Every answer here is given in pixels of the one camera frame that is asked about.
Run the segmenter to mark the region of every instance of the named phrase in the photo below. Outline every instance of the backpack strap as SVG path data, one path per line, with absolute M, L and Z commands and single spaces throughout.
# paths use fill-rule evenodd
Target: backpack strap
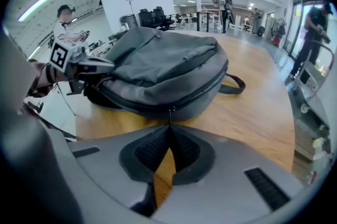
M 244 91 L 244 89 L 246 88 L 245 82 L 235 75 L 226 74 L 226 76 L 231 77 L 239 87 L 221 85 L 219 92 L 223 94 L 241 94 L 242 91 Z

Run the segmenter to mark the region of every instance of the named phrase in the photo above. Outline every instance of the wooden table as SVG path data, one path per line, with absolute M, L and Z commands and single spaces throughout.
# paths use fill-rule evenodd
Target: wooden table
M 229 57 L 229 73 L 246 83 L 241 95 L 217 94 L 200 116 L 179 124 L 245 142 L 291 172 L 295 147 L 292 108 L 280 73 L 267 51 L 219 34 L 175 32 L 215 37 Z M 76 134 L 81 139 L 120 135 L 163 123 L 131 112 L 105 110 L 86 99 L 78 104 Z M 158 205 L 169 193 L 174 173 L 174 160 L 169 151 L 155 176 Z

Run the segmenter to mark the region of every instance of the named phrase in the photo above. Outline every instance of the cable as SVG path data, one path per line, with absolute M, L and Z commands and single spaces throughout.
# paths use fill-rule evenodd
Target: cable
M 66 105 L 69 107 L 69 109 L 70 109 L 70 111 L 73 113 L 73 115 L 76 116 L 76 113 L 72 110 L 72 108 L 70 107 L 69 103 L 68 103 L 67 100 L 65 99 L 65 97 L 64 97 L 64 95 L 63 95 L 63 93 L 62 93 L 61 87 L 59 86 L 56 77 L 55 77 L 55 79 L 56 79 L 56 85 L 57 85 L 58 89 L 60 90 L 60 93 L 61 93 L 61 95 L 62 95 L 62 97 L 63 97 L 63 99 L 64 99 Z

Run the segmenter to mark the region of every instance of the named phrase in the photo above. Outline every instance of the office chair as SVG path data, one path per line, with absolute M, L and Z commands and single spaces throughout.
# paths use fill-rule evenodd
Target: office chair
M 138 16 L 142 27 L 157 28 L 160 26 L 160 23 L 155 22 L 153 12 L 149 12 L 147 9 L 141 9 Z
M 164 11 L 160 6 L 157 6 L 156 9 L 153 9 L 153 12 L 155 14 L 154 21 L 155 23 L 160 23 L 160 26 L 162 27 L 161 30 L 174 29 L 172 27 L 170 28 L 170 25 L 174 23 L 174 20 L 171 19 L 172 15 L 165 16 Z

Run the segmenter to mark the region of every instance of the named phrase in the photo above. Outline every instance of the black vent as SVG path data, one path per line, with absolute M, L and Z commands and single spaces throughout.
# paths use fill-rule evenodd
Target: black vent
M 91 155 L 93 153 L 99 152 L 100 150 L 97 147 L 90 147 L 90 148 L 85 148 L 85 149 L 81 149 L 78 151 L 73 152 L 74 157 L 77 158 L 81 158 L 87 155 Z
M 254 168 L 244 173 L 273 211 L 284 206 L 290 200 L 260 168 Z

